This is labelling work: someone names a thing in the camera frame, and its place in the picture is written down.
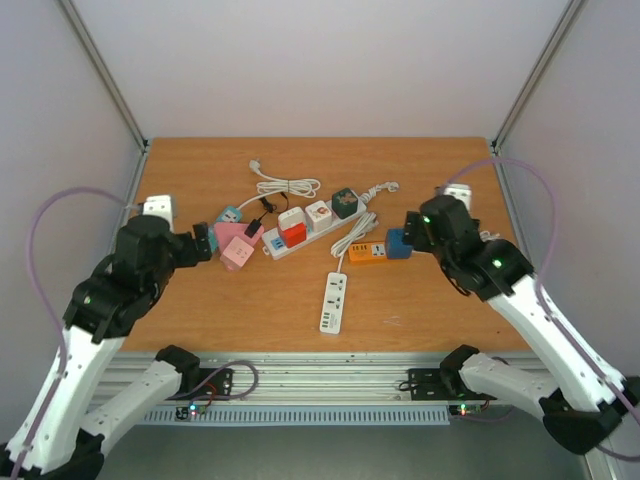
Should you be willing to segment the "blue cube adapter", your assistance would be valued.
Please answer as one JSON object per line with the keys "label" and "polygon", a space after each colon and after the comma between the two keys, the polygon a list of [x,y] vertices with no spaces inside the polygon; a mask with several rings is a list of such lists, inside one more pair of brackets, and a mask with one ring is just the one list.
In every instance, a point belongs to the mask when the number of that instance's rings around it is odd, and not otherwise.
{"label": "blue cube adapter", "polygon": [[402,228],[392,228],[387,231],[385,237],[385,252],[389,260],[401,260],[411,257],[413,248],[403,241],[404,230]]}

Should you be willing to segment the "pink triangular power strip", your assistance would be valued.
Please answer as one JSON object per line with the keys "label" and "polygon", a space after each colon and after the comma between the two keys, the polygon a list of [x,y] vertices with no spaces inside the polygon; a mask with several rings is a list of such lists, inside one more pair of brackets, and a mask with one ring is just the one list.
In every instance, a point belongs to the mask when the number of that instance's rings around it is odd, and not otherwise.
{"label": "pink triangular power strip", "polygon": [[246,223],[215,223],[209,229],[209,241],[213,251],[218,250],[220,253],[226,248],[234,237],[240,237],[251,246],[255,246],[261,239],[265,229],[262,226],[254,238],[249,238],[244,234]]}

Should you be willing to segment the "small black charger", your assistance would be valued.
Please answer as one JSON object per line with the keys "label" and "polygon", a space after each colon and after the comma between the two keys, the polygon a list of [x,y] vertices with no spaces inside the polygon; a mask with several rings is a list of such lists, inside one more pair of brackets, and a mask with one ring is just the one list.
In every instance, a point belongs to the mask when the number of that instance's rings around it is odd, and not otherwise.
{"label": "small black charger", "polygon": [[260,202],[263,205],[264,213],[258,218],[253,219],[245,228],[244,234],[249,238],[254,238],[257,235],[258,230],[262,227],[262,220],[267,214],[284,212],[283,209],[278,209],[278,207],[266,197],[260,198]]}

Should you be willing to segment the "dark green cube adapter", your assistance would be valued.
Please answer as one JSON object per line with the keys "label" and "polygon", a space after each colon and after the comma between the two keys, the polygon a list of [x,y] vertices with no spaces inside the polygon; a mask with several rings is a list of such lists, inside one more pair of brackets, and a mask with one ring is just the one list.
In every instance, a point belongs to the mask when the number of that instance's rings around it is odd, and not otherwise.
{"label": "dark green cube adapter", "polygon": [[335,192],[331,199],[331,208],[339,219],[346,219],[357,212],[359,198],[350,188]]}

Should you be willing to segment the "long white multicolour power strip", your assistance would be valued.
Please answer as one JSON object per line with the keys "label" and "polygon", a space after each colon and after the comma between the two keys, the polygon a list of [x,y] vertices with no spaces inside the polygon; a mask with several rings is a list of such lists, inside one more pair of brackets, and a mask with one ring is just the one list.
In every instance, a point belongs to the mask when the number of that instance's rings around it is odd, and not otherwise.
{"label": "long white multicolour power strip", "polygon": [[280,260],[285,256],[313,243],[316,240],[332,233],[345,225],[349,225],[351,222],[359,219],[367,212],[367,206],[358,201],[356,211],[347,218],[341,219],[331,208],[331,201],[319,200],[311,204],[311,207],[324,207],[331,214],[331,224],[320,231],[313,229],[313,222],[308,215],[305,216],[306,237],[303,241],[289,247],[284,238],[281,236],[277,228],[272,228],[266,231],[261,239],[263,242],[263,253],[270,256],[273,260]]}

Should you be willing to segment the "white cube adapter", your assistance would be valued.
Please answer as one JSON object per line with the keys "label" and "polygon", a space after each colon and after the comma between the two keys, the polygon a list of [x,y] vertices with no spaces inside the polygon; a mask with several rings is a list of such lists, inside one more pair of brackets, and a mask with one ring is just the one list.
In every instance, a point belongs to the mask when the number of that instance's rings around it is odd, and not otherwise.
{"label": "white cube adapter", "polygon": [[325,201],[316,201],[304,209],[307,224],[313,233],[328,229],[333,221],[333,212]]}

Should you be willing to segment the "red cube adapter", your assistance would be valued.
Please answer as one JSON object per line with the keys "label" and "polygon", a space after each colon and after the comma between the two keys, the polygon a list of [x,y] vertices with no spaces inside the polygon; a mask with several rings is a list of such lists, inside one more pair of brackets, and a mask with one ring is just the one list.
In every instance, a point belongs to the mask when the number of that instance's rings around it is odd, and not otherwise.
{"label": "red cube adapter", "polygon": [[305,223],[284,231],[278,229],[278,231],[280,238],[288,249],[292,249],[307,239],[307,226]]}

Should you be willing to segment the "pink cube adapter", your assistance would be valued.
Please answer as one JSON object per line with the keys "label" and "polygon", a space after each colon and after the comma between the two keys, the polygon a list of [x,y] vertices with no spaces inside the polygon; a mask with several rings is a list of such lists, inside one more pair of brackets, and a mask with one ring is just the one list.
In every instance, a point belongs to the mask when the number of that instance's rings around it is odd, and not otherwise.
{"label": "pink cube adapter", "polygon": [[235,272],[244,267],[254,253],[254,247],[240,237],[234,237],[220,255],[220,260],[228,271]]}

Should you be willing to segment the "small white adapter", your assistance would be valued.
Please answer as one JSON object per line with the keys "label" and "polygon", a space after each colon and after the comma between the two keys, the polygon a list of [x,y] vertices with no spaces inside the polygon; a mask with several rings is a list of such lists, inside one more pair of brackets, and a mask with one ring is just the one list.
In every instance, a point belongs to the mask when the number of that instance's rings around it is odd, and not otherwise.
{"label": "small white adapter", "polygon": [[291,229],[304,222],[305,212],[299,206],[284,211],[277,218],[278,228],[282,231]]}

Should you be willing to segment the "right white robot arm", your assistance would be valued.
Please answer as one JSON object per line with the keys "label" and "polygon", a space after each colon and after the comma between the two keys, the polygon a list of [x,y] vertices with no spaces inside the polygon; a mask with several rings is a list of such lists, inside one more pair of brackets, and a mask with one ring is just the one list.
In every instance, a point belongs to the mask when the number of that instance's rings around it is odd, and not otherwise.
{"label": "right white robot arm", "polygon": [[428,400],[434,386],[444,399],[504,400],[539,419],[564,449],[585,455],[599,449],[639,406],[639,379],[624,376],[575,330],[544,290],[540,275],[510,241],[484,239],[465,203],[438,195],[406,215],[403,241],[432,254],[463,296],[476,296],[519,333],[548,371],[534,375],[461,345],[436,374],[417,369],[406,386]]}

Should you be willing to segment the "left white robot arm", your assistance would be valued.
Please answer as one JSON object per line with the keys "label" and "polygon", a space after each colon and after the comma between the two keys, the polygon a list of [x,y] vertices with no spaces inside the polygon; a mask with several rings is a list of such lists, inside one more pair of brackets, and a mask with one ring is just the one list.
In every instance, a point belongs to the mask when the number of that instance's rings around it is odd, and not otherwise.
{"label": "left white robot arm", "polygon": [[106,367],[160,300],[175,270],[211,257],[204,222],[175,234],[167,220],[139,215],[119,230],[114,253],[73,291],[63,315],[64,345],[26,420],[1,447],[2,478],[94,479],[148,410],[199,391],[199,358],[170,345],[123,391],[89,408]]}

